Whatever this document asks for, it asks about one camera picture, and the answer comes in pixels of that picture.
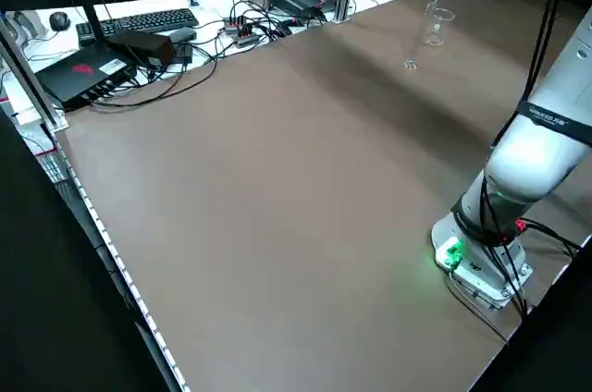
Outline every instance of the desk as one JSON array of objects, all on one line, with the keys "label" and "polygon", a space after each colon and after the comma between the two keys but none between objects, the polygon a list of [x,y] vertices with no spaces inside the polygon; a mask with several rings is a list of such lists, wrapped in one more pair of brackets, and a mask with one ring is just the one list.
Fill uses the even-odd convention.
[{"label": "desk", "polygon": [[[352,10],[356,12],[363,11],[367,8],[375,6],[376,3],[383,4],[392,0],[353,0],[355,5]],[[202,0],[201,6],[193,7],[191,10],[200,21],[200,25],[204,26],[213,21],[227,18],[230,9],[232,8],[232,0]],[[154,11],[168,10],[173,8],[187,7],[187,0],[142,0],[135,2],[126,2],[122,4],[110,4],[109,10],[113,18],[122,18],[140,13],[149,13]],[[248,9],[247,6],[243,5],[237,7],[238,11],[244,11]],[[51,10],[40,11],[40,17],[42,23],[49,27],[49,17],[56,11],[65,11],[71,22],[71,28],[68,31],[60,33],[50,32],[47,34],[46,39],[55,38],[51,41],[46,42],[44,40],[31,41],[30,46],[26,49],[27,57],[31,57],[33,60],[30,62],[30,66],[33,71],[39,71],[49,65],[53,64],[57,60],[66,57],[78,50],[78,38],[74,26],[85,21],[82,9],[80,7],[74,8],[54,8]],[[95,6],[95,11],[100,20],[109,19],[107,12],[103,6]],[[332,19],[332,13],[327,14],[328,19]],[[197,30],[198,37],[197,43],[203,43],[204,41],[213,39],[217,31],[222,27],[222,23],[210,24],[206,27]],[[295,29],[293,31],[299,32],[304,31],[305,28]],[[230,43],[230,38],[223,38],[222,43],[226,46]],[[205,49],[209,54],[215,53],[214,43],[201,44],[202,48]],[[238,53],[239,50],[232,48],[228,50],[228,54],[232,55]],[[198,67],[204,62],[204,58],[198,54],[195,54],[193,63],[190,68]],[[171,71],[179,71],[179,67],[172,67]],[[139,75],[139,81],[142,81],[142,76]],[[12,74],[8,74],[4,78],[4,84],[6,85],[6,92],[9,95],[10,102],[13,105],[13,110],[19,113],[18,121],[21,124],[27,124],[39,119],[39,115],[34,111],[31,101],[29,101],[26,93],[20,88],[16,80],[14,80]]]},{"label": "desk", "polygon": [[[445,45],[409,72],[428,1],[231,57],[140,110],[81,110],[59,134],[193,390],[459,391],[500,349],[447,291],[429,230],[521,94],[543,0],[446,0]],[[561,14],[544,69],[581,17]],[[531,215],[582,241],[590,171]],[[537,303],[567,260],[540,236],[524,246]]]}]

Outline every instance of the glass beaker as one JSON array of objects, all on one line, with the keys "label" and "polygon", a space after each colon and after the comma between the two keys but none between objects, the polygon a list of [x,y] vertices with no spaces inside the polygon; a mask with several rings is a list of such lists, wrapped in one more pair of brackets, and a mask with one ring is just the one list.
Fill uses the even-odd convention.
[{"label": "glass beaker", "polygon": [[424,35],[424,43],[434,47],[441,46],[444,43],[442,32],[445,27],[454,20],[454,13],[446,8],[436,8],[431,12],[428,21],[427,30]]}]

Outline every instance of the sticker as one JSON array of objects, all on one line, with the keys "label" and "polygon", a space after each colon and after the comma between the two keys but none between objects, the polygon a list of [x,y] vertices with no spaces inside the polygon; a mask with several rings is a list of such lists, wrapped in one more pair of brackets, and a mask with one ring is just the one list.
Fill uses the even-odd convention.
[{"label": "sticker", "polygon": [[116,71],[120,71],[126,65],[127,64],[125,62],[120,61],[119,59],[114,59],[112,61],[107,62],[104,66],[99,67],[99,70],[101,70],[106,75],[111,76]]}]

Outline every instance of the green led light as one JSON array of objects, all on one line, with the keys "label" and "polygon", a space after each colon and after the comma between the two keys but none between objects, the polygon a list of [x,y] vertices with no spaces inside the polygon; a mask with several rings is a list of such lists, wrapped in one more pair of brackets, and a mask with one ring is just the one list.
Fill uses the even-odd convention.
[{"label": "green led light", "polygon": [[444,265],[455,270],[463,260],[463,242],[456,237],[450,237],[438,249],[437,257]]}]

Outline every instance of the black cable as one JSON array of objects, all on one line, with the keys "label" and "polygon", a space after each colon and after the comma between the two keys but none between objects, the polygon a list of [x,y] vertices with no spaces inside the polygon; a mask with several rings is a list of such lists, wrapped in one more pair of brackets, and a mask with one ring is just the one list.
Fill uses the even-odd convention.
[{"label": "black cable", "polygon": [[168,94],[168,95],[166,96],[166,98],[171,98],[171,97],[173,97],[173,96],[177,96],[178,94],[181,94],[181,93],[183,93],[183,92],[186,92],[187,90],[190,90],[190,89],[192,89],[192,88],[194,88],[194,87],[197,87],[198,85],[200,85],[200,84],[202,84],[202,83],[206,82],[206,81],[207,81],[207,80],[209,80],[209,79],[212,77],[212,75],[214,75],[214,73],[216,72],[217,65],[218,65],[218,61],[216,60],[216,61],[214,61],[214,66],[212,67],[212,69],[210,70],[210,72],[209,72],[209,73],[208,73],[208,74],[207,74],[207,75],[206,75],[204,78],[201,78],[200,80],[198,80],[198,81],[194,82],[193,84],[189,85],[188,87],[185,87],[184,89],[181,89],[181,90],[178,90],[178,91],[176,91],[176,92],[173,92],[173,93],[171,93],[171,94]]},{"label": "black cable", "polygon": [[[103,6],[105,7],[105,10],[107,12],[107,16],[109,16],[109,19],[111,21],[111,23],[113,25],[115,25],[115,21],[113,20],[113,17],[111,16],[111,12],[109,11],[109,7],[107,6],[107,3],[105,0],[101,0],[101,3],[103,4]],[[140,64],[142,67],[146,68],[146,69],[150,69],[150,67],[146,66],[146,64],[144,64],[144,62],[138,57],[138,55],[135,54],[135,52],[130,48],[129,45],[125,44],[126,48],[128,49],[129,53],[133,56],[134,60],[136,62],[138,62],[138,64]]]},{"label": "black cable", "polygon": [[35,144],[37,147],[39,147],[39,153],[45,152],[45,149],[36,140],[32,140],[31,138],[28,138],[26,136],[22,136],[22,139],[27,140],[27,141],[31,141],[33,144]]},{"label": "black cable", "polygon": [[[487,180],[486,180],[486,176],[484,174],[483,180],[481,182],[481,193],[479,196],[479,221],[481,223],[481,234],[482,234],[482,237],[484,237],[484,238],[486,235],[486,231],[485,231],[486,199],[488,201]],[[506,283],[510,284],[510,286],[512,287],[512,290],[514,291],[514,296],[512,297],[512,305],[514,306],[514,308],[516,309],[516,311],[520,315],[520,318],[524,319],[527,315],[528,310],[525,308],[524,303],[522,301],[522,296],[520,295],[518,290],[515,288],[512,280],[511,280],[510,274],[506,270],[506,267],[505,267],[503,261],[500,259],[500,256],[498,255],[498,253],[494,249],[489,248],[488,244],[484,243],[482,249],[483,249],[485,255],[488,257],[488,259],[497,267],[499,272],[502,274]]]},{"label": "black cable", "polygon": [[[545,0],[545,10],[543,12],[543,17],[541,19],[540,27],[538,29],[538,36],[536,37],[535,42],[535,50],[533,51],[533,56],[530,61],[530,68],[528,70],[528,77],[526,78],[526,84],[524,85],[524,90],[518,104],[527,101],[530,97],[530,93],[535,87],[537,83],[538,73],[542,67],[543,59],[545,57],[545,53],[547,52],[547,47],[549,45],[549,39],[551,33],[553,31],[553,25],[555,23],[555,15],[557,14],[557,8],[559,5],[560,0]],[[501,137],[510,127],[510,124],[513,120],[518,116],[516,111],[512,113],[510,119],[506,121],[503,125],[501,130],[498,132],[496,137],[494,138],[493,142],[491,143],[491,148],[495,148],[501,140]]]},{"label": "black cable", "polygon": [[[498,235],[499,243],[501,243],[501,246],[503,247],[503,249],[506,252],[506,256],[508,257],[508,260],[510,261],[510,265],[511,265],[512,270],[514,272],[514,276],[516,278],[516,281],[518,282],[518,289],[516,289],[516,287],[514,286],[514,284],[512,282],[512,279],[508,276],[509,282],[510,282],[510,285],[512,286],[512,290],[514,291],[516,296],[519,298],[519,301],[522,303],[522,299],[520,298],[520,296],[519,296],[520,294],[518,293],[518,290],[520,290],[520,278],[518,277],[518,271],[516,270],[516,267],[514,265],[514,261],[513,261],[512,257],[510,256],[508,246],[504,243],[504,240],[503,240],[504,237],[503,237],[503,234],[501,233],[500,224],[498,223],[498,218],[496,216],[496,212],[493,208],[493,205],[491,204],[491,200],[489,199],[489,194],[487,193],[487,183],[486,182],[485,182],[485,185],[486,185],[486,187],[485,187],[485,190],[483,191],[483,193],[484,193],[486,205],[487,205],[487,208],[489,209],[489,214],[491,215],[491,219],[492,219],[493,224],[496,228],[496,233]],[[502,260],[499,260],[499,262],[502,264],[502,266],[505,267],[505,264],[503,264]]]},{"label": "black cable", "polygon": [[170,92],[171,90],[173,90],[175,88],[175,86],[179,83],[179,81],[181,80],[181,78],[183,77],[184,73],[179,73],[177,75],[177,78],[173,81],[173,83],[163,92],[161,92],[160,94],[158,94],[157,96],[153,97],[153,98],[149,98],[149,99],[144,99],[143,101],[139,101],[138,103],[131,103],[131,104],[113,104],[113,103],[105,103],[105,102],[99,102],[99,101],[92,101],[92,105],[98,105],[100,107],[107,107],[107,108],[133,108],[133,107],[142,107],[144,105],[148,105],[150,103],[156,102],[156,101],[161,101],[163,99],[169,98],[170,96],[172,96],[171,94],[168,94],[168,92]]},{"label": "black cable", "polygon": [[78,50],[67,50],[66,52],[57,52],[57,53],[51,53],[51,54],[47,54],[47,55],[33,55],[28,58],[28,61],[29,62],[49,61],[51,59],[56,59],[57,57],[59,57],[61,55],[65,55],[67,53],[74,53],[77,51]]},{"label": "black cable", "polygon": [[232,10],[234,10],[234,8],[235,8],[236,5],[237,5],[236,4],[236,1],[235,0],[232,0],[232,8],[230,9],[230,20],[232,20],[232,16],[233,16],[232,15]]},{"label": "black cable", "polygon": [[76,10],[76,12],[78,13],[78,16],[80,16],[80,18],[85,22],[85,23],[89,23],[88,20],[86,20],[86,18],[79,12],[78,8],[76,7],[76,5],[74,4],[74,0],[70,0],[70,2],[72,3],[72,8],[74,8]]},{"label": "black cable", "polygon": [[254,2],[254,1],[249,1],[249,0],[238,0],[238,1],[237,1],[237,2],[236,2],[236,3],[235,3],[233,6],[232,6],[232,8],[230,9],[230,15],[232,15],[232,12],[233,12],[233,11],[235,11],[235,12],[236,12],[235,8],[236,8],[236,6],[237,6],[238,4],[246,4],[246,5],[250,6],[250,7],[255,7],[254,9],[258,9],[258,10],[260,10],[261,14],[263,14],[263,15],[264,15],[264,16],[265,16],[265,17],[266,17],[268,20],[269,20],[269,24],[271,25],[271,23],[272,23],[272,19],[269,17],[269,11],[268,11],[268,10],[266,10],[265,8],[263,8],[262,6],[260,6],[259,4],[257,4],[257,3],[256,3],[256,2]]},{"label": "black cable", "polygon": [[202,29],[203,27],[207,27],[208,25],[212,25],[212,24],[219,24],[219,23],[224,23],[223,19],[219,19],[219,20],[212,20],[206,24],[200,25],[199,27],[196,27],[194,30],[199,30]]},{"label": "black cable", "polygon": [[535,221],[534,219],[528,219],[528,218],[520,218],[520,219],[522,219],[526,223],[527,229],[532,228],[534,230],[538,230],[541,233],[549,235],[550,237],[555,238],[556,240],[560,241],[566,248],[568,248],[570,250],[571,249],[573,249],[575,251],[582,250],[582,246],[579,246],[576,243],[574,243],[573,241],[562,237],[559,233],[557,233],[551,227],[545,226],[544,224],[539,223],[538,221]]},{"label": "black cable", "polygon": [[27,41],[22,43],[22,45],[20,46],[20,51],[22,52],[22,55],[25,56],[25,59],[27,59],[29,61],[30,59],[27,57],[27,54],[25,53],[25,48],[27,48],[30,43],[32,43],[33,41],[47,43],[47,42],[51,41],[52,39],[54,39],[59,33],[60,33],[59,31],[56,31],[54,33],[54,35],[48,39],[44,39],[44,38],[30,38],[30,39],[28,39]]},{"label": "black cable", "polygon": [[[450,281],[450,283],[447,283],[445,281],[446,284],[446,288],[449,290],[449,292],[452,294],[452,296],[454,298],[456,298],[460,304],[462,304],[464,307],[466,307],[466,309],[472,313],[474,316],[476,316],[477,318],[479,318],[487,327],[489,327],[499,338],[502,339],[502,341],[504,342],[504,344],[508,344],[508,338],[506,338],[503,333],[501,332],[501,330],[495,325],[495,323],[493,323],[482,311],[481,309],[479,309],[479,307],[471,301],[471,299],[469,297],[467,297],[464,292],[462,291],[462,288],[460,288],[456,281],[454,281],[454,278],[452,277],[452,273],[448,272],[448,279]],[[454,293],[452,291],[452,289],[450,288],[450,285],[452,285],[454,287],[454,289],[464,298],[464,300],[461,300],[461,298],[459,296],[456,295],[456,293]]]},{"label": "black cable", "polygon": [[0,76],[0,94],[2,94],[2,90],[4,89],[4,76],[6,76],[8,73],[12,73],[12,70],[7,70],[2,73],[2,76]]},{"label": "black cable", "polygon": [[218,30],[218,33],[216,36],[214,36],[212,39],[208,39],[207,41],[201,41],[199,43],[191,43],[191,45],[204,45],[206,43],[210,43],[211,41],[215,41],[216,39],[218,39],[218,37],[220,36],[220,34],[224,31],[224,29],[220,29]]}]

